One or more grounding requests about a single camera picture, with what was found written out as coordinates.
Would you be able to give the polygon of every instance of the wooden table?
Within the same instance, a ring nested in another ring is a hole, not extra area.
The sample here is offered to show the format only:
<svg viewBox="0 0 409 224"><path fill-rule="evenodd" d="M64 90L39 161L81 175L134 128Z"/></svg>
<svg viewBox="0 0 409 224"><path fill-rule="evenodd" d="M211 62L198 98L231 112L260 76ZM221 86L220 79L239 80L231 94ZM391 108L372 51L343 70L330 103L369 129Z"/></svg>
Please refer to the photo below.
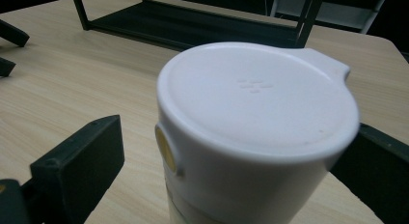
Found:
<svg viewBox="0 0 409 224"><path fill-rule="evenodd" d="M89 19L140 0L84 0ZM0 40L16 63L0 78L0 179L25 183L29 164L86 123L120 114L125 165L87 223L169 223L153 128L155 82L175 50L83 31L72 0L0 14L30 40ZM409 144L409 66L384 39L315 26L307 43L351 67L347 86L362 123ZM291 223L381 223L328 174Z"/></svg>

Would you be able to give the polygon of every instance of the white plastic container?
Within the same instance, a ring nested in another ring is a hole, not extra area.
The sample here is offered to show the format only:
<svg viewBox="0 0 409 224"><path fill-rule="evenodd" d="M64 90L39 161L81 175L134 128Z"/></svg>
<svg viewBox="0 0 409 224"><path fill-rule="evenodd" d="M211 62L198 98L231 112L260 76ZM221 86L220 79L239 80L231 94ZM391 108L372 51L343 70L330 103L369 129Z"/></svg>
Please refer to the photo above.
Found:
<svg viewBox="0 0 409 224"><path fill-rule="evenodd" d="M349 67L312 49L219 42L157 81L172 223L288 223L358 131Z"/></svg>

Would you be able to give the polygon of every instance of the white cup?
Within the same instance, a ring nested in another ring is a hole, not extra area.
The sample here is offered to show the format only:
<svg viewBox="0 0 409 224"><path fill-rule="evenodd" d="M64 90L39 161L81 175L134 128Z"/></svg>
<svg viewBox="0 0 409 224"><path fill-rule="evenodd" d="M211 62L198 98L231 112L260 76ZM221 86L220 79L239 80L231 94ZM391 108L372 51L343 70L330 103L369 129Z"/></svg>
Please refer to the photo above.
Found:
<svg viewBox="0 0 409 224"><path fill-rule="evenodd" d="M157 81L172 223L288 223L355 137L349 67L312 49L219 42Z"/></svg>

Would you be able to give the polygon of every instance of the table surface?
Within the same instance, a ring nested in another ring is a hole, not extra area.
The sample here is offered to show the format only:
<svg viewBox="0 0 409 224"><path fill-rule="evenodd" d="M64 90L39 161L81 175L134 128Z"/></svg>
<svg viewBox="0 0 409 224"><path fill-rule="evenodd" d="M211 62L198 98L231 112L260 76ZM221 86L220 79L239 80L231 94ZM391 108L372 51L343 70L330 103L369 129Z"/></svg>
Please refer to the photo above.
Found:
<svg viewBox="0 0 409 224"><path fill-rule="evenodd" d="M92 20L140 0L83 1ZM0 78L0 179L25 183L30 163L86 123L119 114L125 165L87 223L169 223L153 132L155 85L178 51L84 31L72 0L0 19L31 37L23 48L0 40L0 56L16 63L10 77ZM409 144L409 66L391 42L315 26L307 47L351 67L347 86L362 123ZM328 174L291 223L382 222Z"/></svg>

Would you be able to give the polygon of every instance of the cup lid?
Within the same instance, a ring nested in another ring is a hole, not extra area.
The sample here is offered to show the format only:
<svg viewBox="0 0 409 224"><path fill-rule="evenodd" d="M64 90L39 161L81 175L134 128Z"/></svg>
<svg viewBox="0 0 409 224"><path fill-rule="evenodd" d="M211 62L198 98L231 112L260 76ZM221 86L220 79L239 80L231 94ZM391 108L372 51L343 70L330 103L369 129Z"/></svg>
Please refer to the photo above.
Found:
<svg viewBox="0 0 409 224"><path fill-rule="evenodd" d="M160 72L158 102L216 153L256 161L314 160L355 137L349 67L312 49L219 42L179 53Z"/></svg>

